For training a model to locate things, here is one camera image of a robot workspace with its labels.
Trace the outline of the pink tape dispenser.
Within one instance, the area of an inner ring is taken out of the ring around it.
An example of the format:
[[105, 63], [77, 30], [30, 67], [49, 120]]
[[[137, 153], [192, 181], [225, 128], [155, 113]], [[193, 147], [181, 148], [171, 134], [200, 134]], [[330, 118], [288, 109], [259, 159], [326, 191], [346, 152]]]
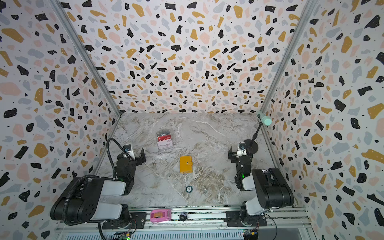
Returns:
[[153, 224], [168, 222], [172, 219], [171, 209], [155, 209], [150, 213], [150, 221]]

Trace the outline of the right circuit board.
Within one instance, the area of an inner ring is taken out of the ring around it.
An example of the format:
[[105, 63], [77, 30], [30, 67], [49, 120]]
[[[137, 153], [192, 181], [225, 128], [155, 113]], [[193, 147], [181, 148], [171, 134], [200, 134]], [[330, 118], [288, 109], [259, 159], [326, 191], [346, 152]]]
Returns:
[[243, 230], [243, 238], [244, 240], [258, 240], [259, 230], [258, 229]]

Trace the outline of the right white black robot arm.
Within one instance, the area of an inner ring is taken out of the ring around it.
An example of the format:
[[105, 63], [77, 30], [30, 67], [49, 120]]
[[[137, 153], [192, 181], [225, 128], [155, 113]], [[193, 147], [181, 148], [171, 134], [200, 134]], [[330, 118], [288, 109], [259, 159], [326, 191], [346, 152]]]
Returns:
[[236, 165], [236, 187], [242, 192], [256, 193], [242, 203], [239, 211], [227, 213], [229, 221], [255, 226], [264, 213], [294, 204], [293, 192], [278, 168], [252, 169], [253, 157], [244, 149], [229, 150], [228, 159]]

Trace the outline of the small black knob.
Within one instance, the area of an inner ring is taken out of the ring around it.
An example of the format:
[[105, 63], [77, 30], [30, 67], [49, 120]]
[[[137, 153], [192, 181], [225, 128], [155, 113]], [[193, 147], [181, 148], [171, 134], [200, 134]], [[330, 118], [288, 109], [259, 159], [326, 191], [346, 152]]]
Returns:
[[179, 220], [185, 222], [188, 219], [188, 214], [186, 212], [181, 212], [179, 215]]

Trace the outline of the clear acrylic card box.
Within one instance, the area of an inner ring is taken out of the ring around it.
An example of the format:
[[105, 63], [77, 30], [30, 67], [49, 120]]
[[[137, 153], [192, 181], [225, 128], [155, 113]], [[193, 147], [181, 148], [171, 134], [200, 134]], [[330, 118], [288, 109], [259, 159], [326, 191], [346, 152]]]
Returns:
[[172, 135], [169, 130], [160, 130], [156, 135], [159, 151], [168, 150], [174, 147]]

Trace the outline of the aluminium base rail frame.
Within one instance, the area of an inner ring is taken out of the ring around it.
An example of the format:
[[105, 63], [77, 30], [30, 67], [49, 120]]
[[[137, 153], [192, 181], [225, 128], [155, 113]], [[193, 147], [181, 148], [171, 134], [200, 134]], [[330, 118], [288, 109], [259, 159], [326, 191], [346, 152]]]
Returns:
[[[55, 240], [99, 240], [103, 233], [107, 240], [117, 240], [121, 234], [132, 233], [131, 240], [243, 240], [243, 230], [258, 229], [259, 240], [315, 240], [316, 236], [305, 209], [286, 207], [263, 214], [266, 227], [228, 227], [224, 222], [226, 211], [239, 211], [235, 205], [171, 207], [172, 219], [153, 224], [152, 208], [133, 208], [130, 212], [147, 213], [143, 229], [102, 230], [101, 224], [66, 226], [55, 229]], [[188, 219], [179, 220], [186, 212]]]

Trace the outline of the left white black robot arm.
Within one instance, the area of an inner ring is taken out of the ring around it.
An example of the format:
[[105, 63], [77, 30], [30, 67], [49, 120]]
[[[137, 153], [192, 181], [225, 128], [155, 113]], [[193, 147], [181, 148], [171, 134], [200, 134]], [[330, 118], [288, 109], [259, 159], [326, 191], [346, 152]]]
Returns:
[[133, 225], [135, 221], [126, 204], [109, 204], [101, 198], [127, 196], [134, 186], [137, 166], [147, 159], [144, 149], [137, 157], [126, 152], [117, 159], [115, 179], [94, 175], [75, 177], [52, 206], [51, 219], [67, 226], [104, 223], [106, 229], [125, 229]]

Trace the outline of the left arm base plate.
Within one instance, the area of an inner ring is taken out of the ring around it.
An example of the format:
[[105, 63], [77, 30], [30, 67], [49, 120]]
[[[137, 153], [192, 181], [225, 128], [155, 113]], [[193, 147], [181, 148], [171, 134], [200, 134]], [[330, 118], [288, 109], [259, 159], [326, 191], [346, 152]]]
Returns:
[[147, 213], [129, 212], [123, 213], [116, 220], [107, 220], [102, 225], [102, 230], [137, 230], [143, 229], [146, 223]]

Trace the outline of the black microphone stand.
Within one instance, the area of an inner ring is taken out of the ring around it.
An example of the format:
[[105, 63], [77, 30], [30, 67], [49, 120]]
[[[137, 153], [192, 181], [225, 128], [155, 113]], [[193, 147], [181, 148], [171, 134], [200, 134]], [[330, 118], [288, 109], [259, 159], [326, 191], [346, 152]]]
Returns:
[[259, 150], [259, 145], [257, 144], [256, 139], [258, 137], [258, 134], [259, 134], [259, 131], [260, 131], [262, 125], [263, 125], [263, 123], [260, 122], [259, 126], [257, 128], [257, 131], [253, 134], [252, 139], [244, 140], [244, 143], [246, 144], [247, 156], [253, 156]]

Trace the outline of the green circuit board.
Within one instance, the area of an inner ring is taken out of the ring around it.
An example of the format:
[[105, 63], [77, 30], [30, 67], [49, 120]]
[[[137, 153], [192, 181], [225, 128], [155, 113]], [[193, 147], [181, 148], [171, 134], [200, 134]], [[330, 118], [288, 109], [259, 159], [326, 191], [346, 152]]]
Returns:
[[131, 240], [132, 233], [124, 233], [121, 234], [118, 238], [118, 240]]

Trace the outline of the yellow leather card holder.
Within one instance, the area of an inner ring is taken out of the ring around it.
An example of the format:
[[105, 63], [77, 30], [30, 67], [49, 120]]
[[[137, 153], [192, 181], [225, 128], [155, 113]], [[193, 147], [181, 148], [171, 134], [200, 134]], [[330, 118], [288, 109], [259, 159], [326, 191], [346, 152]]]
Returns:
[[193, 159], [191, 156], [180, 157], [180, 173], [187, 174], [193, 172]]

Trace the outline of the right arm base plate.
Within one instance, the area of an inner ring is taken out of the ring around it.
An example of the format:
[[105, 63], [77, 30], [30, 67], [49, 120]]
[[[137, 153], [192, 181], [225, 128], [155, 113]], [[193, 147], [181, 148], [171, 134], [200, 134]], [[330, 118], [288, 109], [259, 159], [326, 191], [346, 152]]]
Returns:
[[267, 220], [263, 215], [250, 216], [243, 210], [226, 211], [224, 222], [228, 227], [266, 227]]

